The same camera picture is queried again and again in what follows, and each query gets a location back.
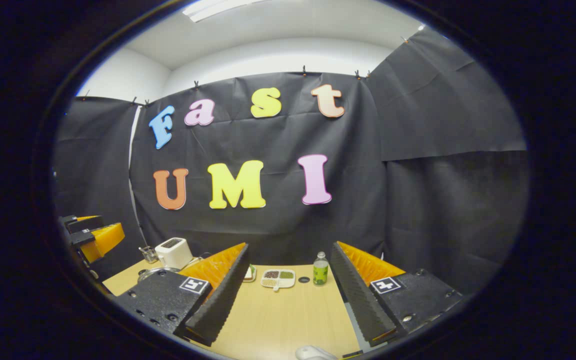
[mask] white toaster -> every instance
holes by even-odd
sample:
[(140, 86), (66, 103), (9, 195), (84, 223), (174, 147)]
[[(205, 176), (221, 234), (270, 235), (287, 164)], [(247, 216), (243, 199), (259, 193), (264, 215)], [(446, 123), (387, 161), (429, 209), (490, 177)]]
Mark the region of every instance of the white toaster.
[(155, 247), (155, 253), (164, 267), (182, 269), (193, 259), (188, 242), (172, 237)]

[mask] table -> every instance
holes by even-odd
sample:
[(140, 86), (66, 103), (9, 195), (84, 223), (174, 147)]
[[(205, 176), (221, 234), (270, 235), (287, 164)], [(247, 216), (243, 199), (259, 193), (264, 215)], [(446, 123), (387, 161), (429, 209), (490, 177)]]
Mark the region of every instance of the table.
[[(121, 294), (137, 284), (139, 271), (160, 266), (142, 260), (103, 284)], [(240, 360), (295, 360), (295, 351), (302, 346), (318, 346), (339, 359), (360, 350), (331, 269), (326, 284), (315, 286), (311, 264), (254, 266), (256, 279), (242, 283), (217, 340), (210, 347), (192, 344)], [(296, 280), (293, 287), (274, 292), (259, 282), (268, 269), (292, 270), (297, 279), (311, 280), (305, 284)]]

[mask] green bottle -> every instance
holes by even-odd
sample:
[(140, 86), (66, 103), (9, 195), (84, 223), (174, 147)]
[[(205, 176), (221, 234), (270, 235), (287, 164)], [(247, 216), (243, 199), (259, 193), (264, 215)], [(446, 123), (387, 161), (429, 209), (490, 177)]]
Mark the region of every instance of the green bottle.
[(317, 259), (314, 263), (314, 274), (312, 276), (312, 282), (315, 285), (324, 285), (326, 280), (328, 280), (328, 260), (326, 260), (326, 254), (324, 251), (320, 251), (317, 254)]

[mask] orange letter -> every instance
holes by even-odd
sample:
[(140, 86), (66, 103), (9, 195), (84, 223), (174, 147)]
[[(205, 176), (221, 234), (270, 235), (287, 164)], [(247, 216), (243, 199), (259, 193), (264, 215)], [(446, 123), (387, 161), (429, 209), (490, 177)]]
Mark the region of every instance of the orange letter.
[(333, 90), (329, 84), (321, 85), (310, 92), (317, 97), (319, 111), (326, 117), (340, 117), (344, 114), (343, 107), (335, 106), (335, 98), (341, 97), (341, 91)]
[(155, 191), (157, 192), (157, 202), (162, 208), (168, 210), (179, 210), (186, 203), (186, 175), (188, 169), (178, 168), (172, 171), (176, 178), (176, 199), (168, 196), (167, 178), (170, 173), (167, 170), (155, 171), (152, 177), (155, 178)]

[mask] pink letter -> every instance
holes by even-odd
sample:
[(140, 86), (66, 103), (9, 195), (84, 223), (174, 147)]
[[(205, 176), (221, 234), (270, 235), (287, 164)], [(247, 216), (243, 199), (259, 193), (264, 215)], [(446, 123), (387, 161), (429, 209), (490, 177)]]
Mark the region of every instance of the pink letter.
[(297, 159), (303, 167), (306, 178), (306, 195), (301, 202), (306, 205), (326, 204), (332, 200), (332, 195), (326, 192), (324, 180), (324, 163), (328, 161), (326, 155), (306, 155)]
[(197, 100), (190, 105), (190, 112), (185, 114), (183, 122), (186, 125), (201, 125), (205, 126), (213, 122), (213, 110), (215, 109), (215, 101), (209, 98)]

